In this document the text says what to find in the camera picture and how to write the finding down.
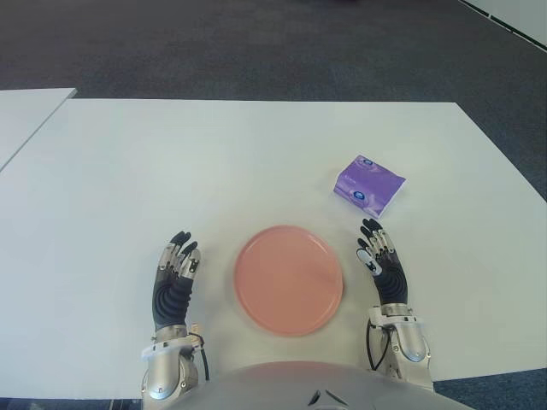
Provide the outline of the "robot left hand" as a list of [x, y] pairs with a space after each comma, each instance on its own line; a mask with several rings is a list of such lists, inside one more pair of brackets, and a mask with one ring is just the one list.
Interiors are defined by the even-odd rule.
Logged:
[[201, 262], [197, 241], [180, 231], [166, 245], [158, 261], [152, 294], [155, 331], [185, 325], [192, 287]]

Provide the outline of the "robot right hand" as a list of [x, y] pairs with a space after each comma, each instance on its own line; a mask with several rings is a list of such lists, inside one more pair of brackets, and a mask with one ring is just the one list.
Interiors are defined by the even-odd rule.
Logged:
[[357, 238], [358, 260], [369, 270], [381, 305], [407, 304], [408, 285], [402, 263], [387, 231], [374, 219], [363, 219]]

